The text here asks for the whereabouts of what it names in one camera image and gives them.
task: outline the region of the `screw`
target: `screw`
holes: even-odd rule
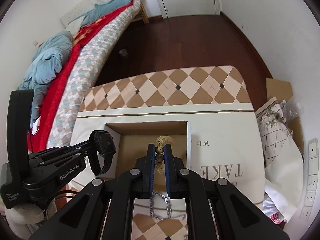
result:
[[[190,171],[188,169],[181,169],[180,170],[181,175],[188,175],[189,173],[190,173]]]
[[[140,171],[138,170],[138,169],[132,169],[131,171],[130,171],[130,174],[131,175],[138,175],[140,173]]]
[[[94,179],[92,181],[92,185],[94,185],[94,186],[99,186],[99,185],[101,185],[101,183],[102,183],[101,179]]]
[[[228,184],[228,181],[225,178],[218,179],[218,184],[221,186],[225,186]]]

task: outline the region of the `patterned quilt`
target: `patterned quilt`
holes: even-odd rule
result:
[[[47,148],[69,145],[72,130],[86,91],[92,87],[114,45],[132,19],[140,11],[140,0],[130,6],[85,45],[68,78],[56,116],[54,118]]]

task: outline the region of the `pillow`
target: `pillow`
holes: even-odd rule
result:
[[[110,12],[113,12],[114,10],[116,10],[122,6],[127,5],[131,1],[132,0],[111,0],[107,4],[95,5],[95,8],[93,10],[84,14],[84,19],[81,23],[81,27],[95,22],[100,17],[102,17]]]
[[[70,22],[68,24],[68,26],[66,27],[65,31],[71,32],[72,36],[74,36],[80,30],[80,26],[81,26],[83,19],[84,19],[84,16],[81,16],[81,17],[75,19],[74,21]]]

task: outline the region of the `blue gripper pad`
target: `blue gripper pad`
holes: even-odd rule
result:
[[[155,178],[155,158],[156,158],[156,148],[153,147],[153,154],[152,154],[152,161],[151,161],[151,168],[150,168],[150,196],[153,193],[153,181]]]
[[[170,190],[170,173],[169,173],[169,163],[168,163],[168,153],[167,147],[164,147],[164,174],[165,174],[165,185],[167,187],[167,194],[168,197],[171,197],[171,190]]]

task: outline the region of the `white wall outlet panel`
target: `white wall outlet panel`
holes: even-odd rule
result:
[[[306,193],[306,197],[304,198],[304,206],[308,206],[308,207],[312,207],[313,206],[313,202],[315,200],[316,197],[316,192],[315,191],[307,191]]]
[[[318,174],[319,172],[319,157],[309,159],[308,175]]]
[[[308,176],[307,191],[315,191],[317,189],[318,174]]]
[[[312,209],[312,207],[303,206],[299,218],[300,218],[301,220],[308,220],[309,217],[310,217],[311,209]]]
[[[319,156],[318,139],[308,141],[309,159]]]

